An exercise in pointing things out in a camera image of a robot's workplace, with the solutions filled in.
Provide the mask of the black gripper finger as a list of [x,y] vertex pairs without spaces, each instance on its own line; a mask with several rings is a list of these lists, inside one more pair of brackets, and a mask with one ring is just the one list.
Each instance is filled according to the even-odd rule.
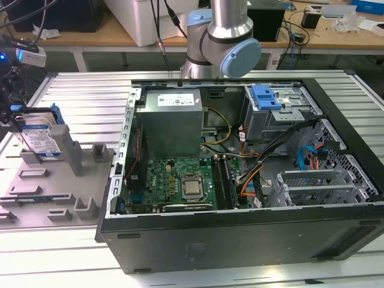
[[15,119],[14,113],[11,111],[10,92],[5,89],[1,90],[1,127],[6,128],[12,133],[20,132],[20,128]]

